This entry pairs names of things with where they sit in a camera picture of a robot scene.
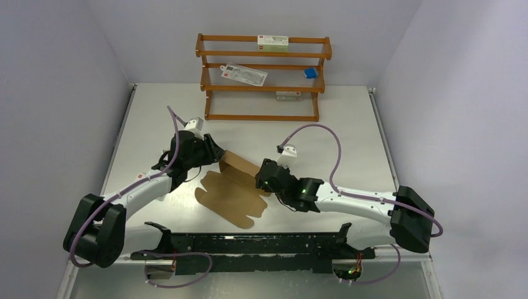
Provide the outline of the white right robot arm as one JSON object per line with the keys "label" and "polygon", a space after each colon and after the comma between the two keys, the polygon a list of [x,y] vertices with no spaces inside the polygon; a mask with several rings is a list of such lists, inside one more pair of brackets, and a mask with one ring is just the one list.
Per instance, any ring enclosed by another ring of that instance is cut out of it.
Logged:
{"label": "white right robot arm", "polygon": [[255,179],[256,188],[275,194],[296,212],[338,212],[370,220],[369,225],[343,227],[344,236],[336,241],[341,257],[389,244],[419,254],[429,251],[435,212],[410,187],[400,186],[396,192],[335,191],[322,179],[296,178],[271,159],[263,160]]}

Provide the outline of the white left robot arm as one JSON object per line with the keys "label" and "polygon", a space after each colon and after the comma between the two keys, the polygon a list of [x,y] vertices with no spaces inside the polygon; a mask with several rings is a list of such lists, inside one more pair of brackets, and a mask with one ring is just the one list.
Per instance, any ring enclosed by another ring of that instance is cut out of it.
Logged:
{"label": "white left robot arm", "polygon": [[173,192],[187,181],[193,168],[218,163],[226,153],[206,134],[196,137],[190,131],[179,131],[172,137],[170,149],[164,152],[151,170],[121,191],[82,197],[67,229],[63,248],[79,268],[78,258],[87,266],[107,268],[119,256],[148,251],[164,259],[172,251],[171,231],[155,222],[129,225],[127,221],[150,202]]}

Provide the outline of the brown cardboard box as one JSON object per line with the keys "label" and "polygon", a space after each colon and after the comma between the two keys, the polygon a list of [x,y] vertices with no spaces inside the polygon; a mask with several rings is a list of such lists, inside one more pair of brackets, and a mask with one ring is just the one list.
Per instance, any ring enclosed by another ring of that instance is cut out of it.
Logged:
{"label": "brown cardboard box", "polygon": [[201,187],[194,191],[202,206],[240,229],[254,226],[253,218],[260,218],[268,204],[270,193],[256,188],[255,176],[260,167],[243,157],[226,151],[219,161],[219,171],[208,171],[201,179]]}

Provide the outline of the orange wooden shelf rack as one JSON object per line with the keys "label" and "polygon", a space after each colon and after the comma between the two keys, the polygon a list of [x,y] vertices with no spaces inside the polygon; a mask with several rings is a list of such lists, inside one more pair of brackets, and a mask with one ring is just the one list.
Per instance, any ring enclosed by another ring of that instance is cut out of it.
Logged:
{"label": "orange wooden shelf rack", "polygon": [[[266,37],[198,34],[195,54],[201,59],[200,89],[206,120],[319,121],[319,95],[326,89],[324,64],[332,59],[329,37],[286,37],[285,50],[263,45]],[[266,92],[300,98],[307,94],[309,115],[236,115],[212,111],[215,92]]]}

